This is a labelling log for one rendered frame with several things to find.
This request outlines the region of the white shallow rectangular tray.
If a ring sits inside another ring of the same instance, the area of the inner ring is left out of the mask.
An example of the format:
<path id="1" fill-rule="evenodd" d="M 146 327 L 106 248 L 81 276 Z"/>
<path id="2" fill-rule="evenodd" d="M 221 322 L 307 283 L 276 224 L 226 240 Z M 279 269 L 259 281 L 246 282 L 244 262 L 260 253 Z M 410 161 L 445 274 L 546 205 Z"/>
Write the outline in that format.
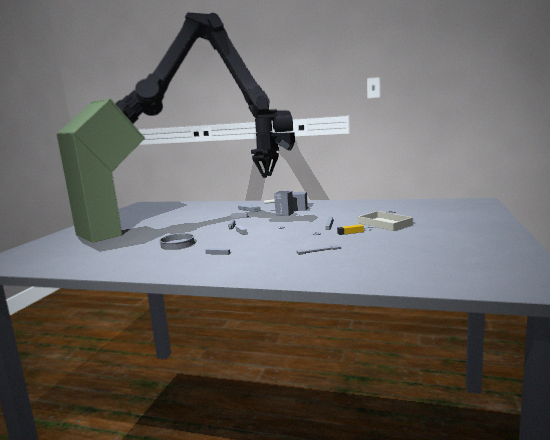
<path id="1" fill-rule="evenodd" d="M 358 216 L 358 223 L 395 231 L 413 225 L 413 217 L 376 211 Z"/>

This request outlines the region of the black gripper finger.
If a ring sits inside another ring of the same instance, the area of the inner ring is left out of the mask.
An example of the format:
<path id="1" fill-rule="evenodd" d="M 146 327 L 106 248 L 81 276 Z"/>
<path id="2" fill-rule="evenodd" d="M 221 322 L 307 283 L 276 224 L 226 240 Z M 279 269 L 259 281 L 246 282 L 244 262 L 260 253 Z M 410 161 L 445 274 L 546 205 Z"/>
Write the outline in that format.
<path id="1" fill-rule="evenodd" d="M 262 159 L 263 158 L 263 159 Z M 269 167 L 270 167 L 270 164 L 271 164 L 271 160 L 272 160 L 272 157 L 252 157 L 252 160 L 254 161 L 254 163 L 256 164 L 257 168 L 259 169 L 261 175 L 263 178 L 267 178 L 267 175 L 268 175 L 268 171 L 269 171 Z M 265 169 L 265 173 L 263 172 L 261 166 L 260 166 L 260 163 L 259 161 L 266 161 L 266 169 Z"/>
<path id="2" fill-rule="evenodd" d="M 272 166 L 271 166 L 270 172 L 268 171 L 268 175 L 267 175 L 267 176 L 271 176 L 271 175 L 272 175 L 273 169 L 274 169 L 274 167 L 275 167 L 275 164 L 276 164 L 276 162 L 277 162 L 277 160 L 278 160 L 279 155 L 270 156 L 270 157 L 272 157 L 273 162 L 272 162 Z M 264 169 L 266 169 L 266 161 L 262 161 L 262 164 L 263 164 L 263 166 L 264 166 Z"/>

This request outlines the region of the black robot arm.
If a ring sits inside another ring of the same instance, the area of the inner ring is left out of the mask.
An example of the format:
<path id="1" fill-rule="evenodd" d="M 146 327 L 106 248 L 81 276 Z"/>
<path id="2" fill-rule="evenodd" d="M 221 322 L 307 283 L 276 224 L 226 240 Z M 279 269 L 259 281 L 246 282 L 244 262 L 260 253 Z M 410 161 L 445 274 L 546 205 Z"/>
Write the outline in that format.
<path id="1" fill-rule="evenodd" d="M 153 74 L 149 74 L 146 79 L 140 80 L 135 86 L 136 91 L 133 90 L 128 96 L 126 95 L 122 100 L 119 100 L 116 103 L 117 107 L 133 124 L 139 119 L 138 116 L 142 112 L 149 116 L 159 114 L 163 109 L 162 100 L 170 81 L 194 42 L 200 37 L 208 40 L 214 50 L 218 51 L 239 86 L 249 105 L 249 110 L 255 117 L 256 133 L 272 132 L 272 123 L 275 132 L 286 132 L 260 134 L 261 149 L 273 149 L 280 145 L 290 151 L 295 143 L 295 132 L 288 132 L 293 130 L 291 112 L 269 109 L 270 100 L 268 96 L 254 80 L 233 46 L 219 16 L 216 13 L 188 12 L 185 19 L 179 34 Z"/>

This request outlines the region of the yellow rectangular bar with black end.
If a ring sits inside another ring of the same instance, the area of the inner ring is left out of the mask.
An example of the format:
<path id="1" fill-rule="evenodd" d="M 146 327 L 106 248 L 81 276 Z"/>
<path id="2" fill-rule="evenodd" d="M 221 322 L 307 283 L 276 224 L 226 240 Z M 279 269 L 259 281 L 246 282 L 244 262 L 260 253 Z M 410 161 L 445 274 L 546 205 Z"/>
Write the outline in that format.
<path id="1" fill-rule="evenodd" d="M 376 226 L 372 226 L 372 227 L 376 227 Z M 359 232 L 364 232 L 364 228 L 372 228 L 372 227 L 364 227 L 363 225 L 337 227 L 337 234 L 343 235 L 343 234 L 359 233 Z"/>

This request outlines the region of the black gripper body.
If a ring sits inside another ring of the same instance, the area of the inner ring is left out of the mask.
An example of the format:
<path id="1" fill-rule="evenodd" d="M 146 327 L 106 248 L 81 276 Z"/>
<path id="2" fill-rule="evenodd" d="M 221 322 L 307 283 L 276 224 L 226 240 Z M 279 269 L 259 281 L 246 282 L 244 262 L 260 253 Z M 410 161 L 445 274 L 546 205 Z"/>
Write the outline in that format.
<path id="1" fill-rule="evenodd" d="M 279 153 L 277 153 L 277 151 L 279 151 L 279 147 L 273 149 L 261 149 L 260 134 L 272 134 L 272 132 L 256 133 L 257 149 L 251 150 L 251 154 L 254 154 L 252 157 L 269 157 L 279 155 Z"/>

